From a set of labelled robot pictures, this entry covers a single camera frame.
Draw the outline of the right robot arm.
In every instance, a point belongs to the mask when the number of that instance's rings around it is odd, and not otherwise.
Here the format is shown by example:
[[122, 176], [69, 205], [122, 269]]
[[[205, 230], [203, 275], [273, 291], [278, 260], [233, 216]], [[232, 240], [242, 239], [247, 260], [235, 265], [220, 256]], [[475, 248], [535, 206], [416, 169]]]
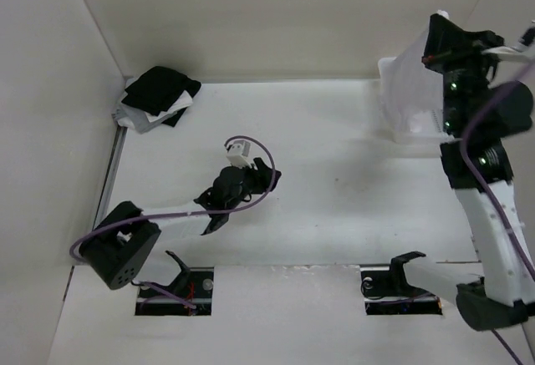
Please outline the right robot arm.
[[395, 141], [439, 146], [484, 271], [462, 275], [413, 251], [392, 260], [388, 285], [397, 294], [422, 289], [453, 303], [479, 332], [534, 315], [534, 263], [502, 143], [532, 128], [534, 97], [521, 76], [494, 83], [502, 62], [521, 63], [521, 75], [532, 69], [533, 40], [529, 28], [508, 46], [493, 31], [466, 31], [438, 11], [402, 54], [379, 61], [380, 102]]

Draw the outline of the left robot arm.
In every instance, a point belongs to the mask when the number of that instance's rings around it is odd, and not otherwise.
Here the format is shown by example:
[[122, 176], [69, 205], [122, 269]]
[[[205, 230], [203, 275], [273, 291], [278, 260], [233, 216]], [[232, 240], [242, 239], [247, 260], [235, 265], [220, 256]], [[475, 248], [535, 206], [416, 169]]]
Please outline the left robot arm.
[[142, 210], [123, 201], [79, 244], [79, 255], [111, 290], [148, 281], [178, 297], [188, 279], [173, 268], [184, 265], [175, 253], [178, 241], [218, 231], [231, 213], [244, 209], [241, 204], [248, 208], [253, 196], [272, 192], [281, 176], [256, 158], [249, 166], [223, 168], [211, 187], [177, 208]]

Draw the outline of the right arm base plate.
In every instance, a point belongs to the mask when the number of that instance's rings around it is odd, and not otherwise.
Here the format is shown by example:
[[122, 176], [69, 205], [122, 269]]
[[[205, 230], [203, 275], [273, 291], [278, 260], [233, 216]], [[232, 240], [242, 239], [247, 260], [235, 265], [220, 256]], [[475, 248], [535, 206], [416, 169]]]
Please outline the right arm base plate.
[[439, 297], [412, 286], [397, 287], [389, 266], [362, 266], [359, 274], [368, 316], [442, 315]]

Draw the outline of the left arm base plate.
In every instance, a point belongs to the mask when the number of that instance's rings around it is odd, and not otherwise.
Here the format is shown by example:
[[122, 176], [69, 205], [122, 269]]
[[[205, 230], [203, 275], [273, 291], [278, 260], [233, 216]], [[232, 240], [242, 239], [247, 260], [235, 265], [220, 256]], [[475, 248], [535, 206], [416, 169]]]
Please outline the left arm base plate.
[[189, 308], [158, 291], [140, 286], [135, 303], [135, 315], [140, 317], [208, 317], [212, 310], [214, 269], [193, 268], [188, 282], [176, 293], [195, 305]]

